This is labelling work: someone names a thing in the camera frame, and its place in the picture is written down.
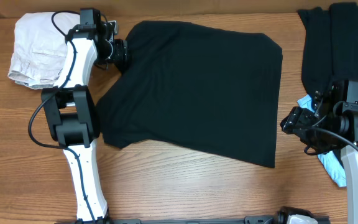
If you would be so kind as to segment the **black t-shirt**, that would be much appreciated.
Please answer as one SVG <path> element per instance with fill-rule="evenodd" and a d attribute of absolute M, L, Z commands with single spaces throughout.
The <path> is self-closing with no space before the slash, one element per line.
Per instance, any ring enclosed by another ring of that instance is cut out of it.
<path fill-rule="evenodd" d="M 104 142 L 164 141 L 274 167 L 282 48 L 261 33 L 143 21 L 96 107 Z"/>

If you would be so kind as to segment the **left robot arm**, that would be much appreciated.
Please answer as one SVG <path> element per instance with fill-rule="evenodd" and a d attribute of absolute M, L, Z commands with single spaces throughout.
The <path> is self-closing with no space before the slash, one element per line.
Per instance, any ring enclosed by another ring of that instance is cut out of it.
<path fill-rule="evenodd" d="M 62 73 L 55 86 L 42 90 L 40 109 L 45 111 L 51 137 L 70 166 L 75 188 L 76 223 L 110 223 L 96 162 L 100 124 L 88 88 L 94 65 L 129 66 L 127 42 L 116 39 L 118 25 L 94 8 L 78 12 L 80 23 L 63 37 L 68 47 Z"/>

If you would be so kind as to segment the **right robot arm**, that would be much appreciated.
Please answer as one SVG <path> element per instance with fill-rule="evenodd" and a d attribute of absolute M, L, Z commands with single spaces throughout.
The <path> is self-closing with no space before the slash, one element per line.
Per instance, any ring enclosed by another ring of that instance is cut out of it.
<path fill-rule="evenodd" d="M 358 223 L 358 81 L 333 83 L 316 93 L 313 110 L 294 107 L 280 124 L 306 144 L 309 156 L 339 150 L 346 174 L 348 223 Z"/>

